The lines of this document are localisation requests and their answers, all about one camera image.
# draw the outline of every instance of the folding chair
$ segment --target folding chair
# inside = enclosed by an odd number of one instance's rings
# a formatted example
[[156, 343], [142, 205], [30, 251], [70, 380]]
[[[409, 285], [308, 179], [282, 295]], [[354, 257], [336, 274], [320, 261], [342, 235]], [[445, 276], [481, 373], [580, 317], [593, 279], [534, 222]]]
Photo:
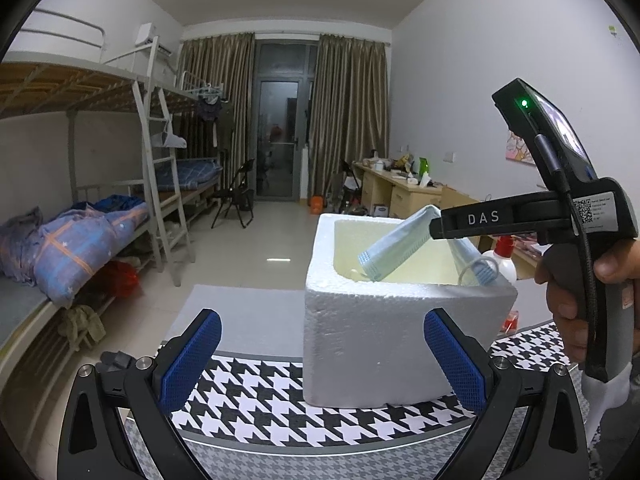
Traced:
[[[218, 220], [218, 217], [222, 212], [222, 208], [227, 200], [229, 200], [229, 205], [225, 211], [225, 218], [229, 214], [231, 206], [234, 205], [236, 206], [236, 212], [238, 213], [240, 225], [243, 229], [246, 229], [246, 227], [254, 220], [254, 190], [249, 189], [248, 185], [248, 175], [249, 172], [254, 169], [254, 160], [254, 158], [250, 158], [238, 168], [234, 175], [234, 179], [231, 181], [231, 186], [228, 189], [221, 189], [212, 195], [213, 198], [220, 199], [220, 208], [216, 213], [216, 217], [213, 219], [213, 224], [211, 224], [212, 229], [214, 225], [216, 225], [216, 220]], [[242, 215], [240, 214], [240, 209], [243, 207], [247, 207], [251, 212], [251, 219], [246, 224], [242, 221]]]

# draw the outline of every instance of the device screen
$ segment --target device screen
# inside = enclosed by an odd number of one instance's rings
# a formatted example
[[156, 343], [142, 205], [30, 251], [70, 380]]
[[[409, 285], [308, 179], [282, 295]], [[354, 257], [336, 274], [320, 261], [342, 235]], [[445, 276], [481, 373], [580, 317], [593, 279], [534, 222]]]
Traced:
[[591, 165], [591, 161], [589, 160], [587, 152], [584, 151], [580, 139], [578, 139], [578, 136], [575, 134], [574, 130], [569, 124], [569, 121], [566, 120], [564, 114], [555, 106], [553, 106], [549, 101], [543, 98], [542, 95], [536, 92], [533, 88], [530, 88], [530, 92], [533, 94], [533, 97], [536, 98], [536, 101], [538, 101], [542, 110], [546, 113], [546, 116], [551, 121], [551, 124], [553, 124], [553, 126], [555, 127], [562, 142], [564, 142], [564, 144], [569, 149], [571, 149], [572, 152], [578, 155], [587, 164]]

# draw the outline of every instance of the blue gripper pad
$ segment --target blue gripper pad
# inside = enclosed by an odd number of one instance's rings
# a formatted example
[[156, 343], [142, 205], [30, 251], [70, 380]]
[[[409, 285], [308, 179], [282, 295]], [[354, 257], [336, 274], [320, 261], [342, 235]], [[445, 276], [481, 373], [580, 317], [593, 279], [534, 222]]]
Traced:
[[205, 309], [181, 336], [172, 338], [158, 352], [154, 389], [158, 396], [158, 406], [165, 415], [176, 412], [185, 405], [207, 362], [216, 351], [220, 338], [220, 316], [213, 310]]
[[492, 371], [483, 374], [471, 360], [463, 346], [470, 350], [478, 360], [487, 360], [484, 349], [479, 343], [465, 336], [454, 321], [440, 308], [431, 310], [424, 317], [424, 339], [436, 361], [447, 377], [460, 404], [466, 410], [479, 414], [484, 410], [492, 384]]

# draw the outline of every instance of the wooden bed slats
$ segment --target wooden bed slats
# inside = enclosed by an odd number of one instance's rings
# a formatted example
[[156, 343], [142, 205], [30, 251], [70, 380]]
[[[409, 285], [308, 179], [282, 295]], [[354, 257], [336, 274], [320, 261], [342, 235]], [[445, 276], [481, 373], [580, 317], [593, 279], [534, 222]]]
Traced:
[[[75, 66], [0, 63], [0, 119], [43, 112], [135, 112], [132, 78]], [[171, 113], [193, 110], [196, 101], [165, 89]], [[152, 110], [160, 110], [154, 95]]]

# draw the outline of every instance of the mask ear loop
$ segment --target mask ear loop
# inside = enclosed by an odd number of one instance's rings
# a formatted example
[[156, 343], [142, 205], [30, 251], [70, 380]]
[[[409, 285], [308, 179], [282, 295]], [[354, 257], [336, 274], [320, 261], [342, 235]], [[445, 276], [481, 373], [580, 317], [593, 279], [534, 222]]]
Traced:
[[478, 262], [487, 262], [489, 264], [489, 267], [491, 267], [491, 270], [493, 271], [491, 279], [487, 280], [485, 283], [480, 283], [480, 285], [488, 285], [489, 283], [494, 282], [495, 279], [498, 277], [498, 275], [500, 275], [500, 269], [498, 268], [498, 262], [496, 262], [490, 256], [478, 256], [475, 260], [473, 260], [473, 261], [469, 262], [468, 264], [466, 264], [466, 266], [464, 266], [463, 269], [460, 271], [460, 274], [458, 275], [458, 285], [462, 285], [462, 278], [464, 277], [466, 272], [469, 269], [471, 269], [471, 267], [473, 267]]

